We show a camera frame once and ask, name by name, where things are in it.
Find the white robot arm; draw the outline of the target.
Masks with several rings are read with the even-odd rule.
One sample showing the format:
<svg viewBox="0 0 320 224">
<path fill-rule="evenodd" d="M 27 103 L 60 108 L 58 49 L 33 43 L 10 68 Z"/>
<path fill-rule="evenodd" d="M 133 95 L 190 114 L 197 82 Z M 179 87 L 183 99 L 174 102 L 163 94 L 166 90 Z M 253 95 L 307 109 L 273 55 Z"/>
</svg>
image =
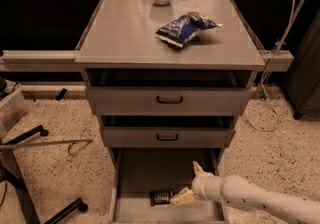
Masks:
<svg viewBox="0 0 320 224">
<path fill-rule="evenodd" d="M 183 188 L 170 199 L 176 206 L 198 200 L 215 201 L 240 210 L 263 210 L 288 224 L 320 224 L 320 203 L 262 188 L 237 176 L 216 176 L 193 162 L 191 188 Z"/>
</svg>

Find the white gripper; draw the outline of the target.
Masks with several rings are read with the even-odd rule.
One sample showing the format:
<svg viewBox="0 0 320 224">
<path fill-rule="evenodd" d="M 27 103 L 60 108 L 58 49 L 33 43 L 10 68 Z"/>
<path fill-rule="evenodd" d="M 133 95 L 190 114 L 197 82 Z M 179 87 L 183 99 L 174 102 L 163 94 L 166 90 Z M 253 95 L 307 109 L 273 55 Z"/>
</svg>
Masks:
<svg viewBox="0 0 320 224">
<path fill-rule="evenodd" d="M 170 199 L 175 206 L 190 204 L 198 200 L 210 200 L 218 203 L 225 203 L 223 196 L 224 177 L 215 176 L 212 173 L 204 172 L 197 161 L 193 162 L 193 171 L 196 175 L 192 181 L 192 190 L 183 188 L 177 195 Z"/>
</svg>

